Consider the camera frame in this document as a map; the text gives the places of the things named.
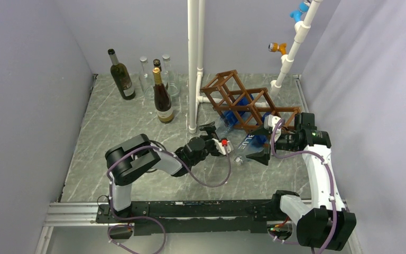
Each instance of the clear glass bottle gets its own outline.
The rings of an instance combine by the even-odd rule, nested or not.
[[[177,84],[177,76],[173,71],[172,65],[170,64],[170,56],[168,54],[162,55],[162,60],[164,63],[163,73],[169,83],[169,88],[167,92],[169,92],[171,97],[178,96],[180,94],[180,87]]]
[[[150,72],[149,61],[147,57],[140,57],[142,71],[139,74],[139,82],[141,84],[142,92],[144,97],[147,99],[153,99],[155,95],[153,77]]]

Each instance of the brown lattice rack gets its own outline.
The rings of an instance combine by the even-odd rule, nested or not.
[[[226,86],[229,79],[234,78],[239,90],[230,91]],[[232,111],[238,120],[238,124],[234,126],[236,129],[243,129],[246,133],[256,130],[262,122],[262,116],[266,112],[270,112],[272,115],[281,117],[282,112],[292,112],[291,117],[283,126],[283,130],[294,130],[294,126],[290,125],[295,114],[300,113],[300,107],[276,107],[271,100],[268,90],[265,87],[245,89],[241,80],[237,76],[237,70],[230,70],[225,72],[220,72],[216,74],[215,78],[212,79],[206,86],[201,90],[202,93],[208,97],[209,101],[212,103],[213,108],[217,113],[224,117],[223,111]],[[213,92],[219,92],[222,96],[222,101],[216,103],[211,96]],[[264,97],[268,103],[268,107],[257,107],[255,103]],[[247,105],[239,105],[242,98],[248,100]],[[246,111],[250,112],[247,119],[243,119],[239,112]]]

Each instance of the bottle label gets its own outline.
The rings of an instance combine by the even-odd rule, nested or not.
[[[125,96],[130,96],[134,93],[134,87],[130,86],[130,87],[126,87],[124,86],[124,94]]]
[[[163,122],[167,122],[173,118],[172,107],[170,107],[170,109],[167,111],[156,110],[156,114],[158,115],[158,118]]]
[[[237,147],[239,150],[244,150],[250,143],[251,141],[253,141],[254,135],[248,134],[244,140],[242,141],[242,143],[239,144],[239,146]]]

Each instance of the bottle cap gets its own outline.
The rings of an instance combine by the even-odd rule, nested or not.
[[[279,45],[276,42],[272,42],[269,45],[269,51],[270,52],[276,52],[279,48]]]
[[[160,62],[160,60],[159,60],[159,59],[155,59],[155,60],[153,60],[153,66],[155,66],[155,67],[159,67],[159,66],[161,66],[161,62]]]

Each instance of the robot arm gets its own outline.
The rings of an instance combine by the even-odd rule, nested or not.
[[[263,126],[252,132],[252,134],[272,133],[279,120],[280,118],[277,116],[267,116]],[[295,151],[302,154],[309,175],[312,205],[309,207],[304,204],[297,193],[277,191],[276,202],[277,205],[279,204],[278,209],[287,214],[292,222],[297,225],[297,238],[300,245],[320,248],[327,239],[332,226],[334,214],[332,201],[335,199],[337,226],[327,249],[341,250],[356,225],[356,218],[354,213],[346,211],[345,204],[338,193],[332,171],[329,134],[317,130],[315,116],[310,113],[297,114],[294,123],[294,133],[282,134],[281,130],[276,132],[274,149]],[[327,168],[321,160],[303,151],[316,153],[323,157],[324,163],[329,166],[332,183]],[[261,155],[269,158],[270,151],[262,152]],[[331,184],[334,186],[333,197],[331,197]]]
[[[183,161],[191,169],[209,154],[213,156],[225,155],[222,142],[227,143],[228,153],[233,147],[229,141],[218,141],[216,136],[201,136],[192,138],[185,146],[179,147],[172,154]],[[137,135],[111,149],[105,158],[109,168],[129,152],[144,146],[156,146],[145,134]],[[119,163],[110,173],[112,179],[113,207],[117,216],[129,217],[131,214],[132,184],[151,168],[161,170],[173,177],[180,177],[188,173],[187,169],[174,157],[154,149],[141,150]]]

